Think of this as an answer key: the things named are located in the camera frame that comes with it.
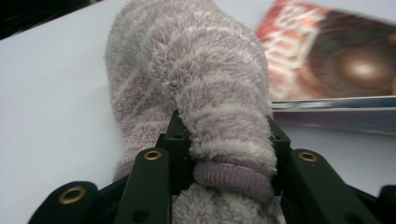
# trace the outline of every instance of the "brass screw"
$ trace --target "brass screw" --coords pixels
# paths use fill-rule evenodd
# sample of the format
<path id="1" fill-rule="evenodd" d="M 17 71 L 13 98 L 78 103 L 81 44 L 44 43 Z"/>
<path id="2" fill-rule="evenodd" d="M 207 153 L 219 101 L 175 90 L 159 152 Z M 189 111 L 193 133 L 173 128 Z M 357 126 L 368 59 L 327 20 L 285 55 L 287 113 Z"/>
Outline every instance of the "brass screw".
<path id="1" fill-rule="evenodd" d="M 318 157 L 310 152 L 300 152 L 298 154 L 298 157 L 300 157 L 300 159 L 302 159 L 303 161 L 317 161 Z"/>
<path id="2" fill-rule="evenodd" d="M 82 186 L 75 186 L 70 189 L 65 190 L 61 196 L 59 196 L 59 203 L 62 204 L 70 204 L 75 203 L 82 199 L 87 190 L 85 190 Z"/>
<path id="3" fill-rule="evenodd" d="M 161 157 L 161 152 L 160 151 L 149 151 L 145 153 L 145 159 L 148 161 L 155 161 L 158 160 Z"/>

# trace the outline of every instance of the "white surface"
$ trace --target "white surface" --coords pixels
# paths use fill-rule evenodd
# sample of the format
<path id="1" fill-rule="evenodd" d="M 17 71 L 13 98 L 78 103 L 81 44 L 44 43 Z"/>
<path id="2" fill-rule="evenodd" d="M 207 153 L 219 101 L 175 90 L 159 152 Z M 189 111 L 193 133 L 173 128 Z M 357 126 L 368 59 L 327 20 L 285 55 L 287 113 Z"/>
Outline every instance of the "white surface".
<path id="1" fill-rule="evenodd" d="M 110 184 L 124 142 L 112 118 L 104 51 L 125 0 L 106 0 L 0 41 L 0 223 L 26 223 L 55 189 Z M 218 0 L 255 29 L 272 1 Z M 311 1 L 396 21 L 396 2 Z M 351 184 L 396 184 L 396 137 L 283 126 L 292 146 L 325 156 Z"/>

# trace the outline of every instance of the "fuzzy sock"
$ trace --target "fuzzy sock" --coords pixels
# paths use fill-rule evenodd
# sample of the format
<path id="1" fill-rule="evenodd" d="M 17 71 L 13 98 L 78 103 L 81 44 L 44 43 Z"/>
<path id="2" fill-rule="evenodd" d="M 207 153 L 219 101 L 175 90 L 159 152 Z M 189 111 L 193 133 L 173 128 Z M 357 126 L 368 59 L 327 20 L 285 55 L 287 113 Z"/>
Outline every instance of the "fuzzy sock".
<path id="1" fill-rule="evenodd" d="M 276 156 L 266 61 L 251 30 L 210 0 L 134 0 L 115 19 L 106 67 L 127 139 L 115 179 L 129 174 L 178 109 L 198 184 L 175 200 L 174 222 L 269 223 L 277 215 L 269 214 Z"/>

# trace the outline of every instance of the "fluffy fabric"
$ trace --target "fluffy fabric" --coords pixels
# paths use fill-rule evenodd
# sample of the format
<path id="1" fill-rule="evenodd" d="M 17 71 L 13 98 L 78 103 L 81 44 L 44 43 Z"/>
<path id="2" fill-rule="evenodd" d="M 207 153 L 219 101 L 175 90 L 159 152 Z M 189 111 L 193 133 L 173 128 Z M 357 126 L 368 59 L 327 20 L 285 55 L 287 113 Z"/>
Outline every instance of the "fluffy fabric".
<path id="1" fill-rule="evenodd" d="M 174 223 L 272 220 L 267 70 L 251 30 L 209 0 L 134 0 L 115 19 L 106 67 L 127 139 L 115 179 L 129 174 L 178 109 L 198 163 L 197 184 L 174 202 Z"/>

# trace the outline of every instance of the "book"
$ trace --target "book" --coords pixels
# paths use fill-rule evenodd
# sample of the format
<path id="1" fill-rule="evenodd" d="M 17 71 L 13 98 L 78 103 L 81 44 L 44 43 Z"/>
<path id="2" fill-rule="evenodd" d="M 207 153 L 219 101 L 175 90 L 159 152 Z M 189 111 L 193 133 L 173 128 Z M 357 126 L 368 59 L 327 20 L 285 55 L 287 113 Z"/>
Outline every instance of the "book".
<path id="1" fill-rule="evenodd" d="M 394 24 L 276 0 L 257 36 L 268 62 L 276 119 L 396 134 Z M 337 122 L 343 115 L 349 119 Z"/>

